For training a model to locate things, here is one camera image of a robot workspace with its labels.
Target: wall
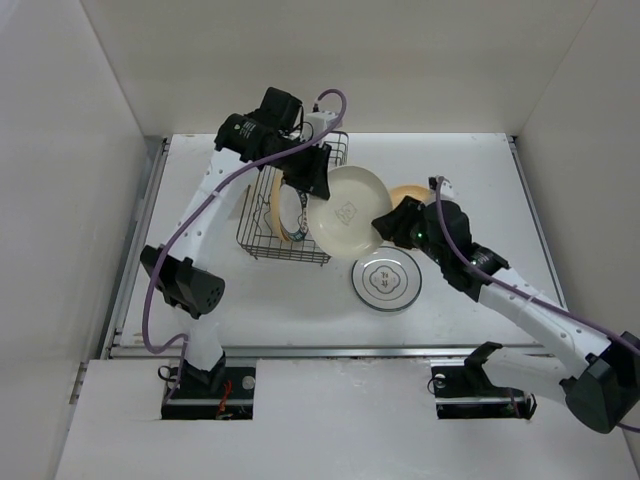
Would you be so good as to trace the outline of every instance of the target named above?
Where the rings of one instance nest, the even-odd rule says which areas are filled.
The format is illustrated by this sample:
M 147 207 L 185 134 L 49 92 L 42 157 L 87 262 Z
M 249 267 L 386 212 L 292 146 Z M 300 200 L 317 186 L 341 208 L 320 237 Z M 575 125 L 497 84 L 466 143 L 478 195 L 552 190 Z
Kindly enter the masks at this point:
M 638 25 L 640 2 L 600 0 L 518 141 L 570 306 L 636 335 Z
M 0 465 L 52 473 L 144 142 L 78 1 L 0 1 Z
M 522 129 L 595 0 L 83 0 L 147 134 L 265 88 L 348 93 L 352 132 Z

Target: metal wire rack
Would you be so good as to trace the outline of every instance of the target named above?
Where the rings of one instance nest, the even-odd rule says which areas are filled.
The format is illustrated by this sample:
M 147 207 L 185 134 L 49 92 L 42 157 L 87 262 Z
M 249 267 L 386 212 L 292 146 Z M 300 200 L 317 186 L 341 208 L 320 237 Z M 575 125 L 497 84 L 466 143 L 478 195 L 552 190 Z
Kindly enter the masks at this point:
M 332 132 L 326 137 L 331 145 L 329 168 L 347 163 L 349 136 L 344 132 Z M 278 260 L 318 263 L 324 265 L 331 258 L 324 253 L 310 234 L 299 242 L 284 242 L 273 233 L 271 225 L 271 189 L 276 169 L 265 167 L 255 186 L 247 190 L 236 240 L 249 255 Z

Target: dish rack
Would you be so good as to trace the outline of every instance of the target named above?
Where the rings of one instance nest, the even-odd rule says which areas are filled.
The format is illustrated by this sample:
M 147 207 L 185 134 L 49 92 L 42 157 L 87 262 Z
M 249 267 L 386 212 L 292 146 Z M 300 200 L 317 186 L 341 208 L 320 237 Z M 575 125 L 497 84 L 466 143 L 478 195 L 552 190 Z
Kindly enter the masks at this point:
M 329 168 L 345 165 L 349 136 L 345 132 L 332 132 L 325 143 L 331 146 Z M 311 234 L 299 242 L 284 242 L 275 235 L 271 225 L 271 189 L 276 172 L 273 167 L 265 167 L 255 186 L 247 190 L 236 234 L 238 244 L 256 259 L 275 258 L 324 265 L 331 257 L 320 250 Z

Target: black wire dish rack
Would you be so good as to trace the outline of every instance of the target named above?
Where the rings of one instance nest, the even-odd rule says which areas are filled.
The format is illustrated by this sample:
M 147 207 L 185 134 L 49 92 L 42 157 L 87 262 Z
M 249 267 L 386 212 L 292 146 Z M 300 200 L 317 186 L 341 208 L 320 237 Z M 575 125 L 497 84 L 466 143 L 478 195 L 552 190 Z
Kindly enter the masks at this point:
M 345 165 L 349 136 L 345 132 L 332 132 L 325 142 L 331 146 L 329 169 Z M 247 190 L 236 234 L 238 244 L 256 259 L 275 258 L 324 265 L 331 257 L 320 250 L 310 233 L 298 242 L 285 242 L 274 234 L 271 225 L 271 190 L 276 175 L 275 168 L 265 167 L 258 175 L 255 186 Z

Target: cream plate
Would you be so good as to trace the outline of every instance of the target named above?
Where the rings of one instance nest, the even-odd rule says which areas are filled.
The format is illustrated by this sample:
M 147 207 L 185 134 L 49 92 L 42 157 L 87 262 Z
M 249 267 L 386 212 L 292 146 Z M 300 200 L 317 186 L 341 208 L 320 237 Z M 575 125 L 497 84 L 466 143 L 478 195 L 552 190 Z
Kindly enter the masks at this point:
M 311 196 L 309 231 L 318 246 L 336 258 L 357 260 L 376 251 L 382 237 L 371 221 L 392 210 L 387 187 L 366 168 L 348 165 L 328 173 L 331 198 Z

